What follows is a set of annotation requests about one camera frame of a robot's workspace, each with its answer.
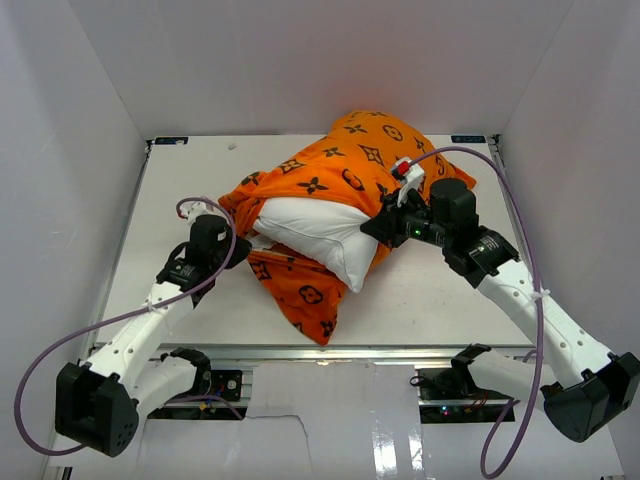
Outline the white pillow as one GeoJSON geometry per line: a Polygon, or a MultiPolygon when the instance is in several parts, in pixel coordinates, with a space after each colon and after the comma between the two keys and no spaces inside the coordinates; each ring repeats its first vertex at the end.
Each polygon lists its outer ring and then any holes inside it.
{"type": "Polygon", "coordinates": [[[369,219],[359,209],[337,202],[276,197],[266,200],[253,229],[318,262],[358,293],[378,246],[361,231],[369,219]]]}

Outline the orange patterned pillowcase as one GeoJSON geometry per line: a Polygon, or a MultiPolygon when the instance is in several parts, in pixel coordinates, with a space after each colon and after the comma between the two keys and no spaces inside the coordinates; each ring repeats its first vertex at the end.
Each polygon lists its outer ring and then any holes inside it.
{"type": "MultiPolygon", "coordinates": [[[[443,155],[431,156],[433,144],[399,118],[380,111],[354,111],[329,132],[268,172],[248,174],[219,199],[234,219],[237,234],[254,244],[249,265],[275,299],[289,323],[319,345],[329,342],[338,324],[338,308],[351,291],[318,262],[253,229],[266,200],[294,197],[327,200],[377,215],[384,198],[401,184],[391,174],[397,160],[419,158],[425,172],[417,189],[426,198],[431,184],[455,178],[475,186],[466,172],[443,155]]],[[[390,253],[378,243],[368,273],[390,253]]]]}

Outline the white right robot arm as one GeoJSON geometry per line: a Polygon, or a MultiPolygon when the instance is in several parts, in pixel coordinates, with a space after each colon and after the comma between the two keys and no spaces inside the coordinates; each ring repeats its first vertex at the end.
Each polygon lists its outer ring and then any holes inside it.
{"type": "Polygon", "coordinates": [[[429,198],[403,187],[387,196],[361,231],[387,247],[412,239],[441,249],[445,263],[493,302],[541,348],[541,367],[508,360],[486,345],[452,361],[453,390],[472,399],[485,389],[535,398],[551,424],[582,443],[632,403],[639,360],[616,354],[580,327],[541,287],[516,248],[479,222],[476,197],[461,180],[436,181],[429,198]]]}

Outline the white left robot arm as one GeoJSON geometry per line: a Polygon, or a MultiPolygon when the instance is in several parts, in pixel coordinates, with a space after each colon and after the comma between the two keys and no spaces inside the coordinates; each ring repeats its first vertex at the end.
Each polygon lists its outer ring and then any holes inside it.
{"type": "Polygon", "coordinates": [[[120,455],[148,415],[176,397],[199,399],[211,387],[211,362],[199,350],[179,347],[152,358],[174,328],[214,287],[223,271],[250,253],[228,220],[201,214],[187,241],[169,255],[139,314],[79,365],[56,379],[55,430],[109,457],[120,455]]]}

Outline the aluminium table frame rail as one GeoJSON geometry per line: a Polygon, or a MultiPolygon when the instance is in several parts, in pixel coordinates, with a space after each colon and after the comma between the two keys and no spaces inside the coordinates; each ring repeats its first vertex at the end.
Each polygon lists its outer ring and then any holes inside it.
{"type": "MultiPolygon", "coordinates": [[[[134,197],[120,257],[112,274],[102,321],[87,360],[124,323],[139,314],[152,286],[147,280],[164,260],[163,252],[182,233],[172,201],[206,197],[227,187],[246,167],[265,168],[299,148],[301,135],[160,136],[147,147],[147,160],[134,197]]],[[[346,313],[374,328],[370,338],[356,339],[340,331],[336,340],[319,345],[286,330],[250,274],[235,272],[221,296],[208,300],[181,321],[159,347],[163,354],[196,349],[222,369],[265,362],[364,362],[383,365],[421,364],[451,358],[469,339],[488,341],[503,354],[522,353],[534,343],[507,322],[504,314],[483,307],[467,295],[462,307],[448,307],[425,331],[417,324],[414,305],[390,307],[370,294],[347,300],[346,313]]]]}

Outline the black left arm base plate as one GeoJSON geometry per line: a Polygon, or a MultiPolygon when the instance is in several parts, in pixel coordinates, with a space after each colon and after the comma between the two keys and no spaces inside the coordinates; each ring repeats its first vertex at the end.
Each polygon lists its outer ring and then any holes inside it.
{"type": "Polygon", "coordinates": [[[241,399],[243,372],[241,370],[209,370],[196,377],[194,387],[170,400],[170,403],[187,401],[226,401],[241,399]]]}

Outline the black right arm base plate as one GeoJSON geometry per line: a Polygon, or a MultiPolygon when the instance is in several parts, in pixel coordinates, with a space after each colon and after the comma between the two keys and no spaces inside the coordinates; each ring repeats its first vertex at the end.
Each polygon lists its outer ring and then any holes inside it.
{"type": "Polygon", "coordinates": [[[488,400],[506,400],[507,396],[494,390],[480,389],[472,380],[468,366],[482,353],[492,348],[484,344],[470,344],[456,354],[444,368],[422,368],[409,380],[419,390],[419,398],[428,400],[464,400],[478,408],[488,400]]]}

